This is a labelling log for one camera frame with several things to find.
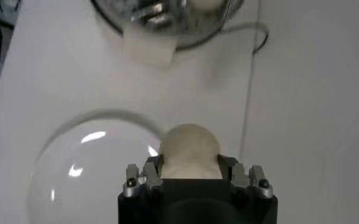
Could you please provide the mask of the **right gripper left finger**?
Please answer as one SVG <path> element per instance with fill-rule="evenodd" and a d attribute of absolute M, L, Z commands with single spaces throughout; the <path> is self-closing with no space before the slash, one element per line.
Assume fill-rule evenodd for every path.
<path fill-rule="evenodd" d="M 163 180 L 161 171 L 163 157 L 150 156 L 147 158 L 142 171 L 136 164 L 129 164 L 126 168 L 126 182 L 123 184 L 123 196 L 137 197 L 141 194 L 142 189 L 148 193 L 162 188 Z"/>

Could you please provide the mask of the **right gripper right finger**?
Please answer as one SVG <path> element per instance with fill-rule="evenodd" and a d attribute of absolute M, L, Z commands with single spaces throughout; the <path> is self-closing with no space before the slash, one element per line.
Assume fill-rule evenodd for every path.
<path fill-rule="evenodd" d="M 221 176 L 229 180 L 235 189 L 252 189 L 258 198 L 272 198 L 273 187 L 262 166 L 254 165 L 246 173 L 244 166 L 234 157 L 218 155 Z"/>

